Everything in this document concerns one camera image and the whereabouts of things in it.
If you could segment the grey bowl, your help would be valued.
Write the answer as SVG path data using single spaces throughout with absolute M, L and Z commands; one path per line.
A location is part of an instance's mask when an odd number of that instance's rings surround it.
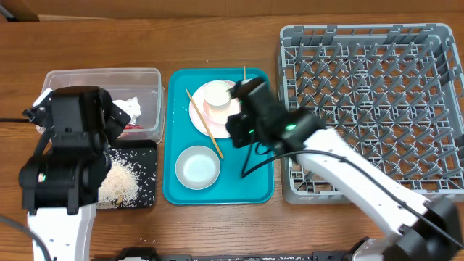
M 203 190 L 218 179 L 220 159 L 208 147 L 191 146 L 178 156 L 175 174 L 184 187 L 191 190 Z

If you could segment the red snack wrapper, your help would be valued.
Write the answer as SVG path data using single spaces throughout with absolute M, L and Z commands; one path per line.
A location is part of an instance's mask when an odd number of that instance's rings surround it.
M 124 138 L 126 136 L 138 135 L 142 131 L 143 131 L 143 128 L 140 125 L 133 124 L 133 123 L 128 123 L 125 126 L 124 131 L 120 134 L 119 138 Z

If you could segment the white napkin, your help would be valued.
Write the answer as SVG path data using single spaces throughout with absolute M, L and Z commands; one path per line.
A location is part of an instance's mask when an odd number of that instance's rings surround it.
M 141 105 L 137 97 L 127 100 L 114 100 L 113 103 L 130 116 L 130 124 L 136 124 L 136 120 L 141 116 Z

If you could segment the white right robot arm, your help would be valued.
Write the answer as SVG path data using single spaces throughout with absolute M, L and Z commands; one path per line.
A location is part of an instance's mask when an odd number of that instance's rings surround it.
M 259 143 L 274 153 L 243 167 L 242 178 L 289 157 L 328 181 L 383 231 L 383 239 L 361 240 L 345 260 L 451 260 L 463 249 L 457 207 L 446 197 L 429 200 L 400 185 L 309 110 L 288 111 L 264 78 L 238 81 L 228 93 L 240 106 L 226 123 L 234 147 Z

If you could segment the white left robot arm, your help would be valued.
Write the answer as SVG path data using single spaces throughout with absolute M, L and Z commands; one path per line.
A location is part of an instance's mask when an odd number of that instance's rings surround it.
M 98 86 L 44 91 L 22 114 L 44 129 L 19 171 L 28 223 L 1 222 L 32 238 L 35 260 L 89 260 L 109 148 L 131 118 Z

